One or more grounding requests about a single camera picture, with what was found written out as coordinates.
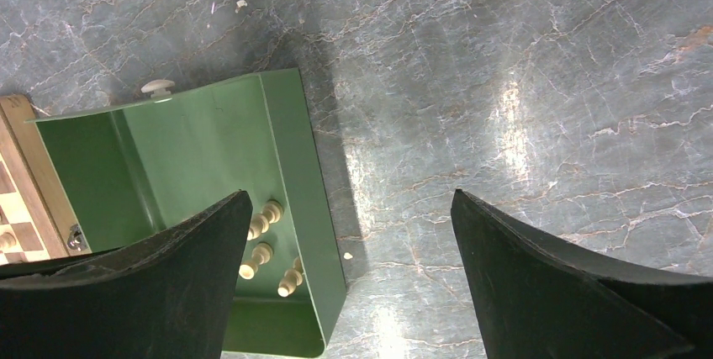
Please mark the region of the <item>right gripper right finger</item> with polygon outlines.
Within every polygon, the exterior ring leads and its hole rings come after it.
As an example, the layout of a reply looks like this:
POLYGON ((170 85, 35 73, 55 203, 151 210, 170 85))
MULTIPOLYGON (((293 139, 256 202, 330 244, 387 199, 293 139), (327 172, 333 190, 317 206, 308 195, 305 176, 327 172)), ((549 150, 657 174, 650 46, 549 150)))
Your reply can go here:
POLYGON ((711 357, 710 277, 587 250, 460 189, 451 218, 488 357, 711 357))

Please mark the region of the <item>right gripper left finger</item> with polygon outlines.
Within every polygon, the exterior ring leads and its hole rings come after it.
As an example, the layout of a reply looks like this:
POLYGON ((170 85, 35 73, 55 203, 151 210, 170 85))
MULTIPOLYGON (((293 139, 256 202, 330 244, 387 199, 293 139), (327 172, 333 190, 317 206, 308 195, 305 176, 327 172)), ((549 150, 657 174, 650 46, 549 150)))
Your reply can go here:
POLYGON ((220 357, 252 213, 238 191, 131 245, 2 266, 2 357, 220 357))

